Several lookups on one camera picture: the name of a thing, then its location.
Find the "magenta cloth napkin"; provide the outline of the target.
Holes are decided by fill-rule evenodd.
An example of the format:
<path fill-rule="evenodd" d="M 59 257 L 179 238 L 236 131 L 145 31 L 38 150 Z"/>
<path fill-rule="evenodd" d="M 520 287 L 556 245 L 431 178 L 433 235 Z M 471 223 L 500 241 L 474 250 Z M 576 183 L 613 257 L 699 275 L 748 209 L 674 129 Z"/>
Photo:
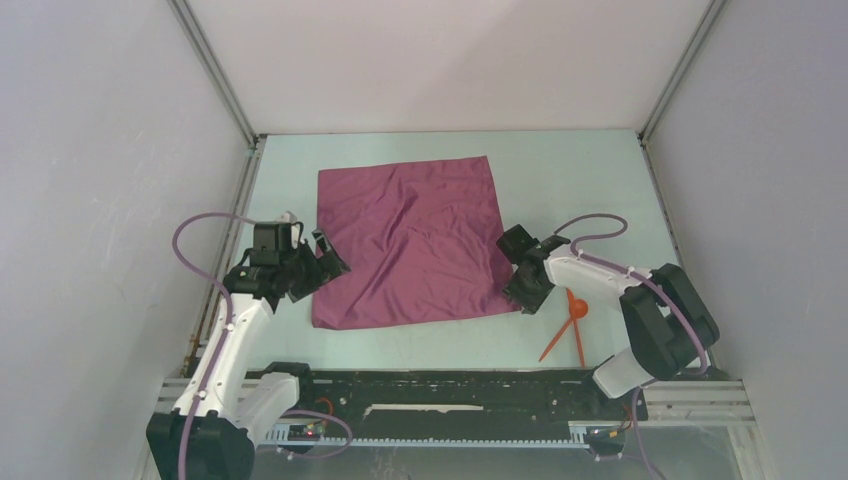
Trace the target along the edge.
<path fill-rule="evenodd" d="M 350 267 L 312 296 L 316 328 L 354 330 L 518 311 L 487 157 L 326 169 L 317 224 Z"/>

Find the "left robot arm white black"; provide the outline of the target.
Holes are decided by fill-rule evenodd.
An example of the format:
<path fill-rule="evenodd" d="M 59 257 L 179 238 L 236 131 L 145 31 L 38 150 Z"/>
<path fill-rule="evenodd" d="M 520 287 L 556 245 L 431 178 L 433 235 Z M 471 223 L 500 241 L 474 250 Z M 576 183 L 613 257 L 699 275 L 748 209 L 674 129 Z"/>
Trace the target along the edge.
<path fill-rule="evenodd" d="M 304 416 L 315 388 L 290 373 L 266 373 L 246 399 L 239 393 L 254 344 L 279 302 L 297 302 L 349 272 L 321 229 L 310 239 L 291 215 L 254 222 L 253 244 L 227 274 L 211 283 L 220 293 L 210 343 L 183 393 L 146 429 L 163 479 L 247 479 L 261 437 L 288 412 Z"/>

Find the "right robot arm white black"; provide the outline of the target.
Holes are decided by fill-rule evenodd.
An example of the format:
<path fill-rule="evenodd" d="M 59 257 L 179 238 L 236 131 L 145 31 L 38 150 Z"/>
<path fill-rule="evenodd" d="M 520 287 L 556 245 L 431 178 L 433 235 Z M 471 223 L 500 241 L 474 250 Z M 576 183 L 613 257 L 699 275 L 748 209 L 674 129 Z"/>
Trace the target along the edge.
<path fill-rule="evenodd" d="M 658 269 L 616 265 L 595 257 L 564 237 L 540 241 L 516 225 L 497 241 L 515 266 L 503 289 L 524 314 L 535 314 L 551 292 L 580 287 L 616 308 L 629 345 L 596 367 L 581 392 L 585 411 L 606 418 L 622 396 L 652 381 L 669 381 L 706 351 L 720 332 L 686 272 L 677 265 Z"/>

